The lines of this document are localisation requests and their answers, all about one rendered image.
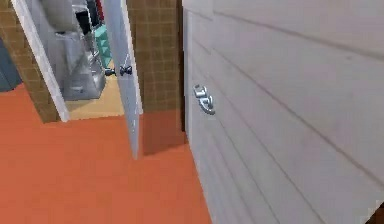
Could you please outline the white open room door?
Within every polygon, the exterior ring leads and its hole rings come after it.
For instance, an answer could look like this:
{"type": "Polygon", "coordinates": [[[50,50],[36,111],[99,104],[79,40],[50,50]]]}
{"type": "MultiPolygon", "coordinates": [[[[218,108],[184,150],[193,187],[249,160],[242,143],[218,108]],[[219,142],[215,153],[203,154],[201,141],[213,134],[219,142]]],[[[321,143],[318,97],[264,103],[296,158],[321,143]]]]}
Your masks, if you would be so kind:
{"type": "Polygon", "coordinates": [[[104,22],[124,109],[132,157],[139,155],[139,127],[142,103],[134,57],[130,21],[126,0],[101,0],[104,22]],[[131,66],[132,74],[121,76],[120,66],[131,66]]]}

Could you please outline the teal shelf unit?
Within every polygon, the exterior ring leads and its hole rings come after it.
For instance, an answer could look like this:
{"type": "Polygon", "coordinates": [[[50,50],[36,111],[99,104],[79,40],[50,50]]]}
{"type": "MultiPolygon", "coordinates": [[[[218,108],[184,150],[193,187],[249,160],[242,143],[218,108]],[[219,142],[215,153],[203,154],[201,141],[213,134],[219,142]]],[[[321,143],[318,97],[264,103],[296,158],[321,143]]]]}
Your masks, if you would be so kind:
{"type": "Polygon", "coordinates": [[[112,60],[111,50],[108,42],[106,25],[99,25],[94,30],[97,48],[101,57],[101,62],[104,68],[107,68],[112,60]]]}

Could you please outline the white panelled room door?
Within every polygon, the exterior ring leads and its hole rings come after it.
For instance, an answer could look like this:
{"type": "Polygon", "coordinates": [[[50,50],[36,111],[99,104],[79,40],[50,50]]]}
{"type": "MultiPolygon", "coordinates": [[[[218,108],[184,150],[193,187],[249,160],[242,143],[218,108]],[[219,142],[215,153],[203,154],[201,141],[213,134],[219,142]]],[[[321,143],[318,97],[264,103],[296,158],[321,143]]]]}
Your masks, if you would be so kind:
{"type": "Polygon", "coordinates": [[[182,6],[187,136],[212,223],[384,224],[384,0],[182,6]]]}

